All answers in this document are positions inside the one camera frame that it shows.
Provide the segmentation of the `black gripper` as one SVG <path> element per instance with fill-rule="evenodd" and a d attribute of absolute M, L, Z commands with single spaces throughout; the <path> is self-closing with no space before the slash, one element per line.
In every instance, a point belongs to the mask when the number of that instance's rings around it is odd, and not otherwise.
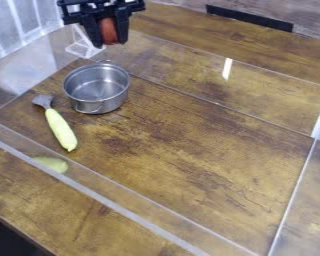
<path fill-rule="evenodd" d="M 95 48 L 102 47 L 98 21 L 113 18 L 120 44 L 128 41 L 129 17 L 145 10 L 144 0 L 57 0 L 63 24 L 81 23 Z"/>

